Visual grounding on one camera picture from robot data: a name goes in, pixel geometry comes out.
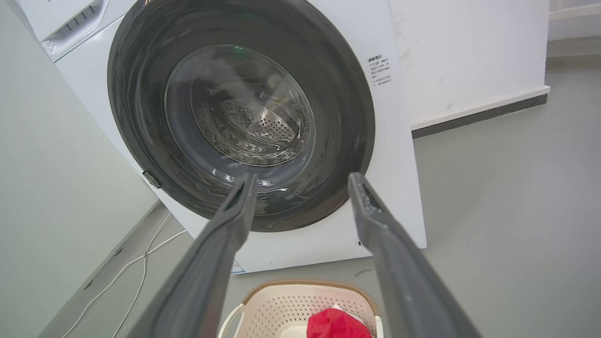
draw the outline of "white washing machine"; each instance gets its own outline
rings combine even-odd
[[[346,182],[361,171],[426,247],[387,0],[25,0],[57,68],[197,236],[257,173],[233,273],[369,256]]]

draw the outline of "red cloth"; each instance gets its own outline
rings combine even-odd
[[[371,338],[365,325],[338,309],[326,309],[309,318],[307,338]]]

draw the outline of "washing machine door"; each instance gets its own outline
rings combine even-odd
[[[359,61],[302,0],[154,0],[123,19],[108,62],[115,121],[145,177],[211,218],[258,175],[253,231],[297,229],[364,173],[374,108]]]

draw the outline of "floor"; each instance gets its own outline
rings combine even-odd
[[[429,242],[424,254],[486,337],[593,337],[601,330],[601,71],[556,71],[546,83],[544,106],[415,140]],[[141,255],[166,215],[163,208],[152,212],[39,337],[61,337],[121,267]],[[170,217],[155,245],[181,229]],[[191,242],[181,235],[150,256],[139,303],[118,337]],[[141,275],[141,263],[129,268],[69,337],[111,337]],[[232,276],[222,320],[253,287],[275,278],[350,282],[382,309],[373,263],[358,259]]]

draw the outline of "basket handle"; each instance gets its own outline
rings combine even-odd
[[[376,316],[376,338],[384,338],[384,325],[380,316]]]
[[[230,314],[227,316],[227,318],[225,318],[224,324],[221,325],[221,330],[219,330],[219,334],[217,335],[217,338],[224,338],[225,334],[230,329],[231,321],[234,320],[234,317],[236,317],[236,315],[242,311],[243,307],[244,307],[244,304],[240,304],[234,310],[232,310],[230,312]]]

